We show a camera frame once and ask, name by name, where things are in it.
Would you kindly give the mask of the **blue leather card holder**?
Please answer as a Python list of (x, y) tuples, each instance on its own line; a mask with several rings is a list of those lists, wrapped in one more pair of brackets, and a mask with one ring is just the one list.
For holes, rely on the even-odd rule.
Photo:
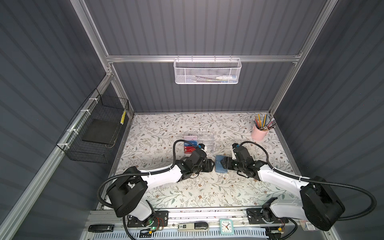
[(216, 170), (216, 173), (220, 173), (220, 174), (226, 174), (228, 172), (228, 170), (223, 166), (223, 164), (221, 163), (222, 160), (225, 160), (225, 156), (223, 155), (216, 155), (216, 161), (215, 161), (215, 170)]

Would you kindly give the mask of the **clear acrylic organizer box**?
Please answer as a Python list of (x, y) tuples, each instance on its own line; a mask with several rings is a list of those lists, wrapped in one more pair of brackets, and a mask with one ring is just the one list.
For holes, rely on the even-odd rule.
[(184, 135), (196, 135), (196, 136), (198, 136), (198, 140), (197, 140), (198, 145), (204, 144), (205, 147), (207, 148), (206, 152), (209, 154), (214, 152), (215, 138), (214, 138), (213, 133), (210, 133), (210, 132), (198, 132), (198, 133), (186, 132), (186, 133), (184, 133)]

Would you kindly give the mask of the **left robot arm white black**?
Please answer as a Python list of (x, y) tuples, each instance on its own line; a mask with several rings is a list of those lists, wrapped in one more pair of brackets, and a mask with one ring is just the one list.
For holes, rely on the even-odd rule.
[(132, 216), (148, 226), (156, 217), (154, 208), (144, 199), (148, 190), (191, 179), (192, 175), (201, 172), (211, 173), (214, 166), (215, 162), (207, 157), (207, 153), (197, 148), (190, 156), (176, 160), (170, 167), (159, 170), (158, 174), (130, 167), (107, 189), (110, 208), (118, 218)]

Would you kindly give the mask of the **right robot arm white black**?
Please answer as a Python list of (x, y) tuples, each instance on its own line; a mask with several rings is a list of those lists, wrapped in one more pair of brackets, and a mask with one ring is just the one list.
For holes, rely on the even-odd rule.
[(263, 205), (263, 215), (267, 222), (273, 218), (292, 218), (309, 221), (322, 231), (328, 231), (345, 212), (345, 206), (329, 185), (316, 177), (315, 183), (308, 178), (278, 173), (267, 161), (255, 161), (249, 151), (240, 145), (233, 148), (233, 154), (220, 160), (224, 169), (236, 171), (245, 178), (270, 183), (297, 199), (295, 201), (270, 198)]

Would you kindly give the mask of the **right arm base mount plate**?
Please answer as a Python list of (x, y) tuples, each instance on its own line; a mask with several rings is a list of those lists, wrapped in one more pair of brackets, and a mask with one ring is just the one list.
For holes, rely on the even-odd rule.
[(246, 209), (249, 224), (282, 224), (289, 223), (287, 218), (278, 218), (271, 211), (262, 208)]

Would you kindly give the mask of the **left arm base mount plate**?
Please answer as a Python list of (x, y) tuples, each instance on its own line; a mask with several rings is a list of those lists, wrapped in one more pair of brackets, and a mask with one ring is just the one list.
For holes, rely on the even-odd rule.
[(155, 211), (148, 218), (140, 221), (138, 218), (128, 216), (128, 228), (152, 228), (167, 227), (169, 220), (169, 211)]

